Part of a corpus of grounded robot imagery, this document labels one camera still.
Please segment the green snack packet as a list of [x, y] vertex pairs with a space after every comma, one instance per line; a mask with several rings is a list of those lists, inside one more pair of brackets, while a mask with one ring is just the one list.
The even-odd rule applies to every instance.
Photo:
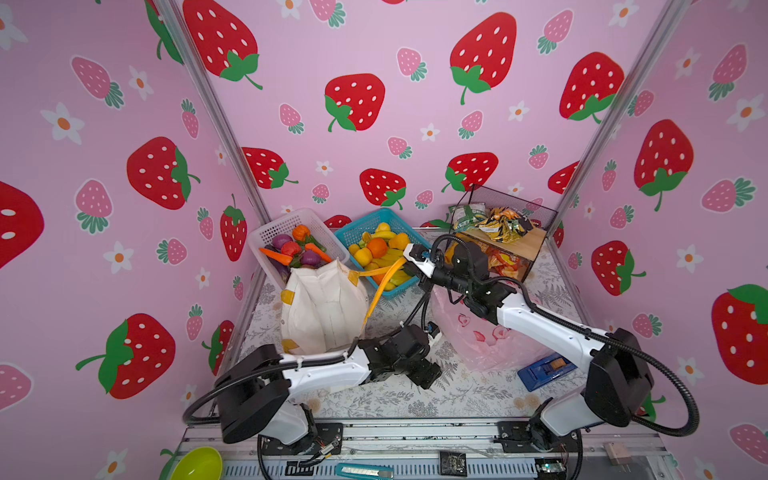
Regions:
[[470, 203], [449, 208], [449, 221], [454, 232], [464, 232], [476, 227], [487, 218], [484, 203]]

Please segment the orange black snack packet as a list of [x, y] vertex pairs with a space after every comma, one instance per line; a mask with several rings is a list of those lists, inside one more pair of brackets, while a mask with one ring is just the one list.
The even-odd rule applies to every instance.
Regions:
[[512, 244], [533, 231], [534, 225], [528, 217], [514, 209], [494, 208], [476, 228], [494, 242]]

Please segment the pink plastic grocery bag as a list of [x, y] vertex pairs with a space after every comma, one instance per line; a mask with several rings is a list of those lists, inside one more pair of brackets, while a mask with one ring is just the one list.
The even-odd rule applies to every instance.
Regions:
[[434, 323], [472, 371], [519, 370], [553, 351], [528, 336], [475, 316], [462, 303], [451, 304], [444, 289], [431, 292]]

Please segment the white canvas tote bag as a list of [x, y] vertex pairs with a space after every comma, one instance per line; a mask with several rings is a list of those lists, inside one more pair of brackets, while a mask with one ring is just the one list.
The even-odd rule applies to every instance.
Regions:
[[405, 263], [400, 258], [390, 267], [357, 271], [334, 260], [317, 270], [294, 269], [280, 295], [283, 351], [321, 354], [362, 338], [385, 290], [381, 285], [370, 299], [363, 279], [383, 274], [388, 281]]

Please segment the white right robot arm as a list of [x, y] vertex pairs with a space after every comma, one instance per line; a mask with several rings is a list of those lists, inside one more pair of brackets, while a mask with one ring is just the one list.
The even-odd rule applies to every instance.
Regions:
[[[632, 333], [592, 329], [559, 316], [532, 301], [522, 282], [479, 269], [484, 256], [476, 245], [453, 234], [438, 240], [459, 249], [450, 265], [436, 245], [410, 244], [404, 249], [406, 265], [421, 284], [457, 294], [475, 316], [529, 337], [587, 375], [582, 387], [544, 402], [530, 418], [527, 431], [537, 449], [549, 450], [563, 437], [602, 424], [626, 427], [637, 423], [671, 437], [696, 432], [701, 416], [692, 393], [669, 367], [643, 352]], [[639, 416], [641, 404], [654, 386], [653, 370], [666, 377], [682, 397], [687, 411], [683, 426], [668, 427]]]

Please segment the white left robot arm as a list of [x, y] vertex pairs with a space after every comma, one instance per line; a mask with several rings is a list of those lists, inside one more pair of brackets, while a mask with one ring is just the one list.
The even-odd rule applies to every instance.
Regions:
[[346, 389], [403, 375], [428, 390], [441, 367], [429, 361], [430, 347], [441, 333], [433, 322], [410, 324], [350, 348], [315, 355], [280, 354], [259, 347], [227, 371], [213, 390], [184, 411], [188, 426], [218, 424], [226, 444], [264, 435], [285, 445], [303, 445], [317, 436], [308, 406], [296, 401], [321, 389]]

